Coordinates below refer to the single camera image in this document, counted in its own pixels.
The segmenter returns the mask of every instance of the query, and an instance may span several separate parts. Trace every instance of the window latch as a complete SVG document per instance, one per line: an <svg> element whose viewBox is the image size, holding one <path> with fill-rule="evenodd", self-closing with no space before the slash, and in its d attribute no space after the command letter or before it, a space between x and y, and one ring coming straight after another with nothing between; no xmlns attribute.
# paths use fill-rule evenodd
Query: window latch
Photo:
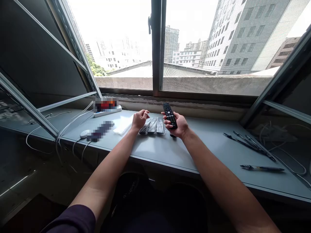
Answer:
<svg viewBox="0 0 311 233"><path fill-rule="evenodd" d="M150 14L150 17L148 16L148 28L149 28L149 35L151 34L151 14Z"/></svg>

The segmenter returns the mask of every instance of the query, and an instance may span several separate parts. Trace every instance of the forearm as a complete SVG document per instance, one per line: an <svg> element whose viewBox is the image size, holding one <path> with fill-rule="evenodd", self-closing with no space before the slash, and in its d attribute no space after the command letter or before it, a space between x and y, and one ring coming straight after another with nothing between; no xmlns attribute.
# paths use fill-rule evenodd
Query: forearm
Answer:
<svg viewBox="0 0 311 233"><path fill-rule="evenodd" d="M71 205L88 206L98 218L130 156L138 130L131 128L93 172Z"/></svg>
<svg viewBox="0 0 311 233"><path fill-rule="evenodd" d="M248 188L189 129L182 140L205 184L238 232L279 232Z"/></svg>

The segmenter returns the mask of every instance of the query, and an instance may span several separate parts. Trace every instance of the gray desk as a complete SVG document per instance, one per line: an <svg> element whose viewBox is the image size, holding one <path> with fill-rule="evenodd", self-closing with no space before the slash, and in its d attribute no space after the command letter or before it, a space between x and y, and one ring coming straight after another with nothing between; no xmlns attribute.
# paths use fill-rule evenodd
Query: gray desk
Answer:
<svg viewBox="0 0 311 233"><path fill-rule="evenodd" d="M70 114L63 114L51 119L52 124L61 129L70 122L70 118L76 115L79 110L56 108L46 113L53 112L56 115L60 112L72 111ZM129 118L134 111L123 110L121 112L109 114L101 117L91 117L80 126L78 126L90 114L82 116L67 130L63 136L63 140L74 142L79 138L80 133L87 129L96 129L103 121L113 121L114 129L120 125L122 121ZM150 117L161 117L160 114L150 113ZM245 146L226 138L223 133L233 134L235 130L242 135L248 134L237 122L220 121L201 118L187 117L189 126L198 134L204 144L217 156L246 186L290 197L297 200L303 200L311 203L311 191L303 185L287 168L281 163L275 164L267 157L258 154ZM0 121L0 127L16 129L18 131L29 133L38 125L29 126L19 124L17 121L7 121L6 124ZM49 140L53 138L43 129L34 132L39 137ZM89 146L110 151L122 139L122 136L115 134L112 130L103 137L99 142L92 142ZM86 140L81 140L79 144L86 144ZM131 157L139 160L146 160L161 166L168 166L175 169L184 170L198 174L198 170L189 155L186 147L178 138L170 137L169 132L163 136L160 135L138 135L131 152ZM284 173L269 173L258 171L247 171L240 168L241 164L262 165L262 166L278 166L285 169Z"/></svg>

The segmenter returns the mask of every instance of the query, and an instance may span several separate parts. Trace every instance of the hand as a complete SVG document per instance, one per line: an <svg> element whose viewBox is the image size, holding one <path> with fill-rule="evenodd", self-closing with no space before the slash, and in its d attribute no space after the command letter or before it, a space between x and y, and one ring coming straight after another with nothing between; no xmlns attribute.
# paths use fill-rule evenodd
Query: hand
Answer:
<svg viewBox="0 0 311 233"><path fill-rule="evenodd" d="M132 129L139 131L144 126L146 119L150 118L148 113L148 110L140 110L138 113L135 113L133 116Z"/></svg>
<svg viewBox="0 0 311 233"><path fill-rule="evenodd" d="M169 130L169 132L171 134L173 134L174 136L182 138L187 133L187 131L189 130L189 126L188 126L188 123L187 123L185 117L180 115L179 113L173 112L177 126L178 126L178 128L176 128L176 129L171 129L173 126L170 125L171 122L169 120L167 120L165 112L161 112L161 114L164 115L163 119L164 119L165 128L167 128Z"/></svg>

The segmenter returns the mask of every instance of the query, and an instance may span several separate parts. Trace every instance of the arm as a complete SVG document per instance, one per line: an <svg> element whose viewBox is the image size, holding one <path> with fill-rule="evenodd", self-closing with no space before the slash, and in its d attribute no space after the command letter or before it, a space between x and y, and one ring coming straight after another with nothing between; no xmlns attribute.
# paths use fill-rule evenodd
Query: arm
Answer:
<svg viewBox="0 0 311 233"><path fill-rule="evenodd" d="M200 175L236 230L242 232L280 232L249 189L205 146L188 127L185 118L175 113L178 128L166 128L181 138Z"/></svg>
<svg viewBox="0 0 311 233"><path fill-rule="evenodd" d="M136 135L146 122L149 111L141 110L134 114L132 127L93 172L72 205L89 207L98 219L107 199L117 183L132 151Z"/></svg>

